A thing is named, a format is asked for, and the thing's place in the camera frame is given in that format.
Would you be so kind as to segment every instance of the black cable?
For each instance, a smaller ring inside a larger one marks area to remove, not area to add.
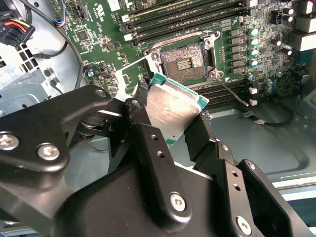
[[[26,7],[26,6],[24,6],[24,7],[25,7],[25,13],[26,13],[26,23],[31,25],[33,22],[32,11],[28,7]]]
[[[63,47],[57,53],[54,53],[54,54],[51,54],[51,55],[50,54],[46,54],[46,53],[36,53],[33,56],[36,57],[36,58],[50,59],[50,58],[53,58],[53,57],[56,57],[56,56],[62,54],[66,50],[67,46],[68,46],[68,43],[67,43],[67,41],[65,41]]]
[[[28,7],[30,10],[35,12],[37,15],[39,15],[41,18],[43,18],[48,24],[50,24],[52,27],[54,27],[61,36],[65,39],[65,41],[69,44],[70,48],[73,50],[78,62],[79,62],[79,72],[76,80],[75,89],[78,89],[80,87],[81,80],[83,78],[82,72],[83,72],[83,61],[81,58],[81,55],[79,51],[76,49],[75,45],[68,39],[68,37],[65,35],[65,33],[59,29],[55,22],[51,20],[47,15],[45,15],[42,11],[40,11],[38,8],[34,7],[32,4],[30,4],[27,0],[20,0],[26,7]]]
[[[265,126],[268,126],[268,127],[281,127],[281,126],[284,126],[284,125],[287,125],[289,124],[293,119],[294,119],[294,113],[293,111],[287,107],[285,104],[281,103],[281,102],[276,102],[278,105],[280,105],[285,111],[287,111],[289,113],[289,117],[283,121],[283,122],[277,122],[277,123],[273,123],[273,122],[265,122],[262,123],[263,125]],[[252,115],[249,115],[247,118],[250,118],[251,120],[253,121],[259,121],[259,120],[262,120],[260,119],[259,117],[257,117],[255,114],[252,114]]]

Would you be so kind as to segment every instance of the yellow wire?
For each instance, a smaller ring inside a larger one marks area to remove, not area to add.
[[[19,20],[17,20],[17,19],[13,19],[13,21],[18,22],[18,23],[20,23],[20,24],[23,25],[23,26],[30,27],[30,25],[24,23],[23,21],[19,21]]]

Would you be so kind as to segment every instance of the black connector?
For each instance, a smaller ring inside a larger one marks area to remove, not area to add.
[[[2,24],[0,25],[0,42],[17,47],[22,43],[26,43],[34,31],[34,26],[30,26],[25,33],[21,33],[21,31],[15,27]]]

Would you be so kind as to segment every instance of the capacitor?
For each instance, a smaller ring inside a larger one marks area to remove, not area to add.
[[[281,41],[279,41],[277,39],[273,39],[273,40],[271,40],[271,44],[276,45],[276,46],[280,46],[281,45]]]
[[[274,83],[270,79],[267,79],[266,80],[266,85],[267,85],[267,87],[273,87]]]
[[[258,50],[254,48],[249,50],[249,55],[256,57],[258,55]]]
[[[277,72],[277,73],[276,73],[276,77],[277,77],[277,78],[281,78],[282,76],[283,76],[283,73],[282,73],[282,72]]]
[[[281,52],[290,56],[292,54],[292,50],[291,49],[287,49],[287,48],[283,48],[281,49]]]
[[[294,10],[292,8],[284,8],[283,13],[286,15],[292,15],[294,13]]]
[[[253,46],[256,46],[259,43],[259,41],[257,39],[250,39],[248,40],[248,43]]]
[[[248,34],[250,34],[251,36],[256,37],[256,36],[259,34],[259,31],[258,31],[257,29],[251,28],[251,29],[248,31]]]
[[[93,76],[94,76],[93,71],[89,71],[89,72],[88,72],[88,77],[90,77],[90,78],[91,78],[91,77],[93,77]]]
[[[266,92],[267,93],[272,93],[273,92],[273,88],[272,87],[266,87]]]
[[[247,78],[248,78],[249,80],[255,80],[255,76],[254,76],[252,73],[248,73],[248,74],[247,74]]]
[[[249,65],[252,66],[252,67],[255,67],[258,65],[258,61],[255,60],[255,59],[250,59],[249,61]]]
[[[292,21],[293,21],[293,16],[286,16],[286,15],[283,15],[283,16],[282,16],[282,20],[283,20],[283,21],[286,21],[286,22],[292,22]]]

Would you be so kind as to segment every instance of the wire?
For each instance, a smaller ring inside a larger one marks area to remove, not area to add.
[[[281,103],[281,102],[278,102],[278,101],[276,101],[276,100],[275,100],[275,102],[276,102],[277,104],[279,104],[280,107],[282,107],[285,111],[288,112],[289,117],[288,117],[285,121],[283,121],[283,122],[277,122],[277,123],[266,122],[266,121],[260,119],[259,117],[257,117],[254,113],[252,113],[252,114],[250,114],[250,115],[248,115],[248,116],[246,116],[246,117],[247,117],[247,118],[250,118],[250,119],[252,119],[252,120],[254,120],[255,123],[257,123],[257,124],[263,124],[263,125],[268,126],[268,127],[281,127],[281,126],[284,126],[284,125],[289,124],[289,123],[294,119],[294,113],[293,113],[293,111],[292,111],[289,107],[287,107],[285,104],[283,104],[283,103]]]
[[[27,28],[30,27],[30,25],[26,24],[26,23],[23,22],[23,21],[19,21],[19,20],[17,20],[17,19],[12,19],[12,21],[15,21],[15,22],[17,22],[17,23],[19,23],[19,24],[21,24],[21,25],[23,25],[23,26],[26,26]]]
[[[32,4],[30,4],[27,0],[19,0],[22,2],[26,7],[31,9],[33,12],[35,12],[37,15],[39,15],[41,18],[43,18],[47,23],[49,23],[51,26],[53,26],[60,34],[61,36],[65,39],[67,44],[69,44],[70,48],[73,50],[78,63],[79,63],[79,72],[75,84],[75,89],[78,89],[80,87],[81,80],[83,78],[82,72],[83,72],[83,61],[81,58],[81,55],[75,45],[68,39],[68,37],[65,35],[63,31],[61,31],[55,24],[53,20],[51,20],[47,15],[45,15],[43,12],[41,12],[38,8],[34,7]]]
[[[28,23],[29,25],[32,24],[33,22],[33,15],[32,15],[32,11],[25,6],[25,14],[26,14],[26,23]]]
[[[13,21],[5,22],[4,25],[5,25],[5,26],[16,26],[16,27],[20,28],[21,31],[23,31],[24,33],[26,32],[26,30],[24,29],[23,26],[21,26],[20,24],[18,24],[18,23],[16,23],[16,22],[13,22]]]
[[[50,58],[53,58],[53,57],[56,57],[56,56],[62,54],[66,50],[67,46],[68,46],[68,43],[65,41],[63,47],[57,53],[54,53],[54,54],[51,54],[51,55],[50,54],[45,54],[45,53],[36,53],[33,56],[37,57],[37,58],[50,59]]]

